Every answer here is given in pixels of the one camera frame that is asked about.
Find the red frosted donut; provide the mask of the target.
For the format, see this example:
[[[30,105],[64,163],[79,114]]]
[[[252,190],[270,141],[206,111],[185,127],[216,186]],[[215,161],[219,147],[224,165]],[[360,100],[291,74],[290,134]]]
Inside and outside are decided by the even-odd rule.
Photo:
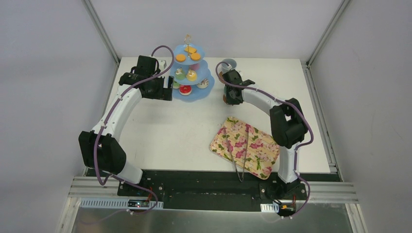
[[[190,85],[180,85],[179,93],[183,96],[190,95],[192,93],[192,87]]]

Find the light green frosted donut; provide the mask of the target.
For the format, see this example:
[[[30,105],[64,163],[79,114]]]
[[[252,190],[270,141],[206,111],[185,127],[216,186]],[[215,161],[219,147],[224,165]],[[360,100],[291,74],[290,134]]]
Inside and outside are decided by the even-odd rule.
[[[176,81],[173,81],[173,89],[179,89],[180,88],[180,84]]]

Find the dark green flower donut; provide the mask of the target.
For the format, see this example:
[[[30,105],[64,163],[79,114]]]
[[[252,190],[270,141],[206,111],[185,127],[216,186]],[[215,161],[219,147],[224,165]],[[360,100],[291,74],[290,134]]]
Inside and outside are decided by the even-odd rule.
[[[177,80],[183,80],[186,78],[186,73],[184,72],[182,68],[178,68],[174,73],[174,77]]]

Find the round orange biscuit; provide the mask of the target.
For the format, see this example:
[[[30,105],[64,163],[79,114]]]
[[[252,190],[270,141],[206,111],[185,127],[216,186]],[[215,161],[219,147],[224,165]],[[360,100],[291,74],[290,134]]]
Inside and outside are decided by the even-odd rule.
[[[201,58],[202,58],[202,56],[197,52],[192,53],[190,55],[190,59],[193,60],[193,61],[199,61],[199,60],[201,60]]]
[[[177,55],[175,56],[175,60],[176,60],[176,62],[179,62],[179,63],[185,62],[185,61],[186,61],[186,55],[184,55],[184,54],[177,54]]]

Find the chocolate drizzle white donut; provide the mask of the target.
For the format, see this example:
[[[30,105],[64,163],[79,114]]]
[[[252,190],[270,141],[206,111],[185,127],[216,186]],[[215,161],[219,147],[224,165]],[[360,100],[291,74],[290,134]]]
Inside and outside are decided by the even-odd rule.
[[[203,79],[200,83],[197,84],[197,87],[200,89],[205,89],[209,85],[209,80],[208,78]]]

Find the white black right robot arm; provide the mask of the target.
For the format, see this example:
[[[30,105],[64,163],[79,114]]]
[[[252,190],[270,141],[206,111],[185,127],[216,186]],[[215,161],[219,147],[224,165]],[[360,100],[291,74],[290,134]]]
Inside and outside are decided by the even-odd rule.
[[[301,183],[298,172],[298,150],[306,133],[311,129],[302,113],[297,99],[281,100],[263,91],[251,80],[243,81],[238,71],[232,69],[221,75],[225,84],[225,99],[229,105],[247,102],[262,110],[270,117],[271,132],[274,141],[286,149],[280,156],[277,173],[276,194],[288,199],[295,193],[295,187]]]

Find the light blue teacup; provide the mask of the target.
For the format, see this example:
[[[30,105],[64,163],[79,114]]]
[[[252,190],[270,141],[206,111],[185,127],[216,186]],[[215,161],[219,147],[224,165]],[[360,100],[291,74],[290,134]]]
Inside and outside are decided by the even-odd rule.
[[[235,69],[237,62],[232,58],[226,58],[222,60],[221,70],[222,73],[227,73],[228,71]]]

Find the round orange biscuit top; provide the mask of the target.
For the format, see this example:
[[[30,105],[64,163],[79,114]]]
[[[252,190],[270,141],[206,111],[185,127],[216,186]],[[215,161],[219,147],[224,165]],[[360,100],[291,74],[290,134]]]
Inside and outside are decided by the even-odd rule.
[[[199,61],[199,60],[201,60],[201,58],[202,58],[202,56],[197,52],[192,53],[190,55],[190,59],[193,60],[193,61]]]

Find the pink frosted cake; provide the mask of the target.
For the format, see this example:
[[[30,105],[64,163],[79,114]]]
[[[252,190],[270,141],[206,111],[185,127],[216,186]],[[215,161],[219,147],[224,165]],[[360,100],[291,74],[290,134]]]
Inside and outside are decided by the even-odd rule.
[[[196,63],[189,66],[190,70],[197,71],[200,68],[200,63]]]

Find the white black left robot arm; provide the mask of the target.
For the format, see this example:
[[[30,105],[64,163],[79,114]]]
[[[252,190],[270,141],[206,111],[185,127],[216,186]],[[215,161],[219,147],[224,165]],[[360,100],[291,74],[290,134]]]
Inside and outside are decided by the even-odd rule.
[[[78,138],[86,167],[130,182],[129,189],[139,197],[147,193],[148,183],[142,179],[142,169],[128,161],[119,144],[120,135],[142,99],[172,100],[173,77],[164,75],[168,69],[165,60],[139,56],[130,72],[120,77],[114,99],[101,120],[89,132],[82,131]]]

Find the blue three-tier cake stand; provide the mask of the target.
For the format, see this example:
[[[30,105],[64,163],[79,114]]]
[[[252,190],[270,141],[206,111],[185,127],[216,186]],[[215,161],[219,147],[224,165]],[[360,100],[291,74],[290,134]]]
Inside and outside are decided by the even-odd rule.
[[[191,60],[190,59],[191,54],[184,51],[185,46],[195,47],[197,49],[197,53],[199,53],[202,56],[201,60],[199,60],[199,61]],[[210,92],[211,92],[211,90],[214,86],[215,80],[211,75],[211,71],[208,67],[208,63],[205,60],[205,52],[204,52],[203,48],[201,46],[193,44],[191,42],[191,35],[187,34],[185,36],[184,43],[182,45],[178,45],[175,48],[173,53],[174,53],[174,59],[173,59],[173,66],[170,69],[170,76],[174,77],[174,73],[178,68],[182,68],[184,70],[184,72],[186,73],[186,75],[187,75],[187,72],[190,69],[189,66],[193,65],[193,64],[196,64],[196,63],[200,63],[200,68],[196,71],[197,80],[195,80],[194,82],[190,82],[186,78],[183,79],[183,80],[177,80],[174,77],[174,81],[178,82],[180,85],[190,85],[192,87],[192,93],[190,95],[183,96],[179,93],[179,89],[173,89],[172,97],[174,99],[178,99],[178,100],[181,100],[181,101],[184,101],[184,102],[194,102],[194,101],[206,98],[210,94]],[[186,55],[186,61],[182,62],[182,63],[176,62],[175,56],[177,54]],[[197,84],[200,83],[205,78],[208,78],[208,80],[209,80],[208,87],[205,88],[205,89],[198,88]]]

